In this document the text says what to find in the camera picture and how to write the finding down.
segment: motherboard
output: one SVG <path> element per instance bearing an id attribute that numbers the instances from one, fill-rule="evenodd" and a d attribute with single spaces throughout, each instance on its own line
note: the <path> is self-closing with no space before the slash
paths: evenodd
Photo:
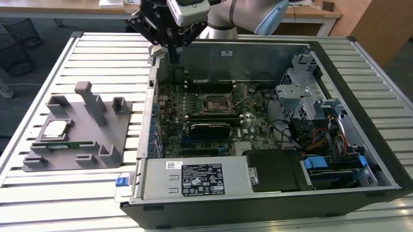
<path id="1" fill-rule="evenodd" d="M 279 147 L 264 114 L 268 92 L 244 82 L 160 85 L 163 158 L 239 156 Z"/>

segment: wire mesh trash bin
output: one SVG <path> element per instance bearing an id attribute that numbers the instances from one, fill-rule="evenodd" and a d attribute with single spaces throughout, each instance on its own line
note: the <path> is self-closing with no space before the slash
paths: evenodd
<path id="1" fill-rule="evenodd" d="M 35 64 L 18 43 L 18 36 L 12 33 L 0 34 L 0 67 L 12 76 L 28 73 Z"/>
<path id="2" fill-rule="evenodd" d="M 0 18 L 0 24 L 9 33 L 18 36 L 18 42 L 25 48 L 36 47 L 41 43 L 35 25 L 29 18 Z"/>

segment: white cable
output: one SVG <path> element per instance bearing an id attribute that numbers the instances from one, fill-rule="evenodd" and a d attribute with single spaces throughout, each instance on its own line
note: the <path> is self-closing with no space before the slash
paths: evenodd
<path id="1" fill-rule="evenodd" d="M 43 86 L 43 85 L 33 83 L 21 83 L 21 84 L 8 84 L 6 86 Z"/>

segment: green circuit board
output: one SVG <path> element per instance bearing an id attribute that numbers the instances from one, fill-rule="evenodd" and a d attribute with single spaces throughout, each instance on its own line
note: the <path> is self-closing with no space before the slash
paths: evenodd
<path id="1" fill-rule="evenodd" d="M 251 85 L 239 83 L 227 94 L 187 93 L 180 86 L 160 87 L 160 115 L 163 131 L 163 157 L 179 158 L 211 156 L 234 156 L 234 143 L 248 142 L 251 149 L 275 149 L 276 143 L 264 115 L 267 90 L 255 90 Z M 186 115 L 236 114 L 242 124 L 230 128 L 228 137 L 220 140 L 191 139 Z"/>

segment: red wire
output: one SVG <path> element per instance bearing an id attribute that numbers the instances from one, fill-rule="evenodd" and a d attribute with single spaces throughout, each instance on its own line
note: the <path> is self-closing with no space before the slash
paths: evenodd
<path id="1" fill-rule="evenodd" d="M 323 130 L 326 131 L 327 129 L 318 129 L 318 130 L 314 131 L 314 134 L 313 134 L 313 143 L 314 143 L 314 141 L 315 141 L 317 132 L 318 132 L 318 131 L 323 131 Z"/>

